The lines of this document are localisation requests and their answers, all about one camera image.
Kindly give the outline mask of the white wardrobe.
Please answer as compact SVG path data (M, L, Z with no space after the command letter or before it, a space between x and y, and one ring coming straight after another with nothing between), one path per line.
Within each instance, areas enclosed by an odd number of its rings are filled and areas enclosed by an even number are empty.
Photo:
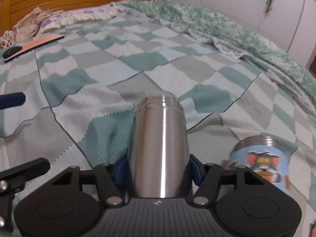
M310 68L315 58L315 0L274 0L265 14L266 0L179 0L207 7L257 32Z

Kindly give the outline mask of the green floral duvet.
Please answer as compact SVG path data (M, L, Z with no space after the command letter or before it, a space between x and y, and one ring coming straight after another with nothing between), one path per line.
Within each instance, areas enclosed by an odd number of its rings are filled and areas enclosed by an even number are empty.
M218 41L234 51L244 51L283 71L311 100L315 100L315 77L274 42L250 31L222 14L177 0L123 0L116 3L127 13L158 21L203 42Z

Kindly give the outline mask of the stainless steel cup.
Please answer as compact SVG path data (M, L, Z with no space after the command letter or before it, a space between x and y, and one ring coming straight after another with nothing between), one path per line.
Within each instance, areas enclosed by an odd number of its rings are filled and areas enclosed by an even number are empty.
M186 120L171 95L142 100L128 153L132 193L140 198L183 198L192 192Z

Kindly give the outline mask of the pink book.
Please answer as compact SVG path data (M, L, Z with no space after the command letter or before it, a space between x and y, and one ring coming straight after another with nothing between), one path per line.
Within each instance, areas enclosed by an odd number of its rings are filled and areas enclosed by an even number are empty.
M35 48L38 48L40 46L43 46L45 44L48 44L50 42L57 41L57 40L60 40L63 38L64 38L64 35L62 35L62 34L49 34L49 35L42 36L40 38L36 38L35 40L32 40L32 41L27 42L23 45L20 45L20 46L22 46L22 49L19 52L17 52L15 55L9 57L8 59L3 59L3 61L6 63L6 62L20 56L21 54L24 54L24 53L30 51L30 50L33 50Z

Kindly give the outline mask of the black small device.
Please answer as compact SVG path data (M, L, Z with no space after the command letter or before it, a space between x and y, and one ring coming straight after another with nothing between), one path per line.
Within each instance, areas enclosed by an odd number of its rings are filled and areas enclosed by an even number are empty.
M22 46L14 46L14 47L10 47L8 48L3 54L2 57L3 59L8 59L9 57L15 55L17 52L19 52L22 49Z

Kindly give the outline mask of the blue cartoon cup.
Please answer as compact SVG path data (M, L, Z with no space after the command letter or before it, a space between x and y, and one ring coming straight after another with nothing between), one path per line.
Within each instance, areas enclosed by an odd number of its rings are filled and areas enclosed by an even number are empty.
M274 186L290 193L289 159L280 143L272 136L254 135L239 141L230 157L222 162L226 170L246 166Z

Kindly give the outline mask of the beige crumpled cloth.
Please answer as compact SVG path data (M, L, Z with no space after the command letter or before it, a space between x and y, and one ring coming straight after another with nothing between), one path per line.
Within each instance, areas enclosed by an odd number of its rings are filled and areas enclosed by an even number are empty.
M44 20L62 12L63 10L51 11L36 7L32 12L17 22L11 30L4 32L1 36L1 49L5 49L15 42L36 36Z

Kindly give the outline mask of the checkered teal blanket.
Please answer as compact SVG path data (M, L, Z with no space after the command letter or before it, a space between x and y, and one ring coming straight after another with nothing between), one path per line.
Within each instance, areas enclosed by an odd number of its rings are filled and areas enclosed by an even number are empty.
M127 150L134 111L146 96L171 94L183 106L190 152L220 164L240 140L280 141L290 194L302 210L296 236L315 222L315 105L291 77L218 41L154 21L118 16L58 30L61 40L1 62L1 94L22 106L1 112L1 169L39 157L44 176L16 201L71 165L113 163Z

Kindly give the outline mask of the purple floral pillow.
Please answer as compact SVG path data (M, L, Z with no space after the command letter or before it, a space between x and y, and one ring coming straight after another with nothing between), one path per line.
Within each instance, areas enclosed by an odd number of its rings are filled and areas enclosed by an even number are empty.
M114 3L99 7L82 8L59 12L45 19L38 34L47 33L76 23L107 20L119 15L122 11Z

